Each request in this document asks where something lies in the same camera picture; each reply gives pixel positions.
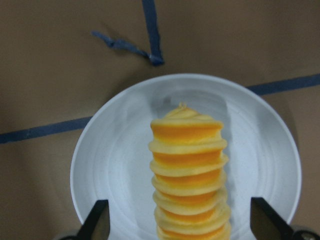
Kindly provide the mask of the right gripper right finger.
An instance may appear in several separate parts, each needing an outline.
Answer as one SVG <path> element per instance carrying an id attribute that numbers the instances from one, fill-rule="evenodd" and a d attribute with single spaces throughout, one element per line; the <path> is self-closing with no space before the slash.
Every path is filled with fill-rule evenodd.
<path id="1" fill-rule="evenodd" d="M 257 240 L 318 240 L 307 229 L 293 229 L 263 197 L 250 200 L 250 229 Z"/>

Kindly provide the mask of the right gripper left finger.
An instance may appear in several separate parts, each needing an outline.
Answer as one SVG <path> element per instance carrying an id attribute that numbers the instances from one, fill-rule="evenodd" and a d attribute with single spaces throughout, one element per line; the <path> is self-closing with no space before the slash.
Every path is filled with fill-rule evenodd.
<path id="1" fill-rule="evenodd" d="M 76 234 L 60 240 L 107 240 L 110 235 L 110 210 L 107 199 L 97 200 Z"/>

